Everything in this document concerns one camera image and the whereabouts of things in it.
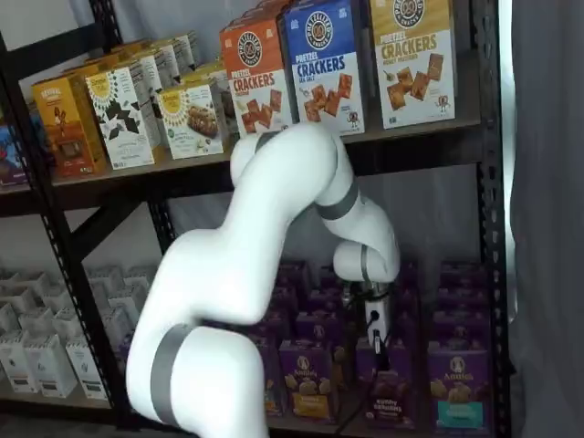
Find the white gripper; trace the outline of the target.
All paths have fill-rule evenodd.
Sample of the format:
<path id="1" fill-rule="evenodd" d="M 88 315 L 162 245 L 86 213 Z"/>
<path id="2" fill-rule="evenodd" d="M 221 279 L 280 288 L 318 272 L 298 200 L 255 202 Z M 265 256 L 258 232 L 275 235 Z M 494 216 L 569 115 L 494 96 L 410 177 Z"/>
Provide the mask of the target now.
<path id="1" fill-rule="evenodd" d="M 365 301 L 365 316 L 369 343 L 373 343 L 376 371 L 388 370 L 388 341 L 391 331 L 390 296 L 374 297 Z"/>

